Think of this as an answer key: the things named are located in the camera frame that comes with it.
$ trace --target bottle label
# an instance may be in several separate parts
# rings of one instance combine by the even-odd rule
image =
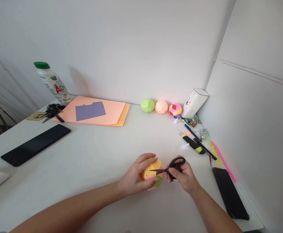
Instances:
[[[67,105],[72,101],[65,85],[57,75],[40,77],[44,79],[43,82],[46,87],[51,91],[51,93],[61,104]]]
[[[54,80],[54,81],[57,80],[57,78],[56,78],[55,75],[54,75],[54,76],[51,76],[50,79],[52,79],[52,80]]]

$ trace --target paper stack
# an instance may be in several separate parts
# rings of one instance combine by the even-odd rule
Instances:
[[[70,123],[123,126],[129,108],[128,103],[77,96],[58,115]]]

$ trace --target orange folder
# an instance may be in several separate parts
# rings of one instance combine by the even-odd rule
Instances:
[[[103,102],[106,115],[93,117],[86,120],[76,120],[76,106],[81,105],[91,105],[93,102]],[[124,111],[121,121],[119,121],[124,107],[126,106],[126,113]],[[77,96],[66,108],[63,112],[58,115],[65,121],[70,123],[80,123],[80,124],[95,124],[95,125],[116,125],[122,126],[127,115],[127,111],[129,110],[130,105],[123,102],[116,102],[110,100],[102,100],[95,98],[88,98],[83,96]]]

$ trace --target white speaker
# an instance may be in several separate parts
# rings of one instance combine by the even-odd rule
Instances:
[[[181,116],[192,118],[209,97],[206,91],[194,88],[183,105]]]

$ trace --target scissors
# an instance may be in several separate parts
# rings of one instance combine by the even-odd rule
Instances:
[[[178,159],[182,159],[182,161],[179,162],[179,163],[175,163]],[[180,165],[183,165],[185,162],[186,162],[186,160],[185,160],[184,157],[177,157],[177,158],[173,159],[173,160],[170,162],[170,165],[169,165],[167,168],[165,168],[165,169],[150,170],[150,171],[157,172],[156,175],[157,175],[157,174],[160,174],[160,173],[166,172],[167,174],[169,174],[169,176],[170,176],[172,179],[176,179],[175,177],[173,177],[173,176],[171,175],[171,173],[168,171],[168,169],[171,168],[171,167],[172,167],[172,168],[180,167]]]

